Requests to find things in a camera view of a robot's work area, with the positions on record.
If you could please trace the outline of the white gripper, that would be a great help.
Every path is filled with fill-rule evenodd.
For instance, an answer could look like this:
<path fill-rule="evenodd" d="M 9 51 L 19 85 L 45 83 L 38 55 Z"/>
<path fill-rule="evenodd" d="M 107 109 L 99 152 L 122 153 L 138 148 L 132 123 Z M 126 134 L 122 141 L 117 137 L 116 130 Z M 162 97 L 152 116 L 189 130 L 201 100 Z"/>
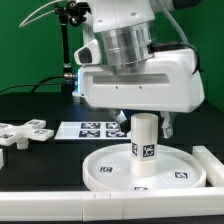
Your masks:
<path fill-rule="evenodd" d="M 81 96 L 92 107 L 115 108 L 109 114 L 123 133 L 131 131 L 131 121 L 121 109 L 162 111 L 163 137 L 169 139 L 176 112 L 191 112 L 204 100 L 193 59 L 190 49 L 156 52 L 140 63 L 139 72 L 127 75 L 114 75 L 106 66 L 83 66 Z"/>

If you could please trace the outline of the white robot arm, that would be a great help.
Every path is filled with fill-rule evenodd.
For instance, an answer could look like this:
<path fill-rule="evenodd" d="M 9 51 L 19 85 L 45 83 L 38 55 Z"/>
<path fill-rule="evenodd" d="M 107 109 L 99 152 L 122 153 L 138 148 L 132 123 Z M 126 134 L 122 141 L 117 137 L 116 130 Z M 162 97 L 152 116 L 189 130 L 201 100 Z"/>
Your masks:
<path fill-rule="evenodd" d="M 74 53 L 78 95 L 92 107 L 107 108 L 124 132 L 123 111 L 158 111 L 163 136 L 173 135 L 179 112 L 204 100 L 200 57 L 170 15 L 190 0 L 75 0 L 83 22 L 84 46 Z"/>

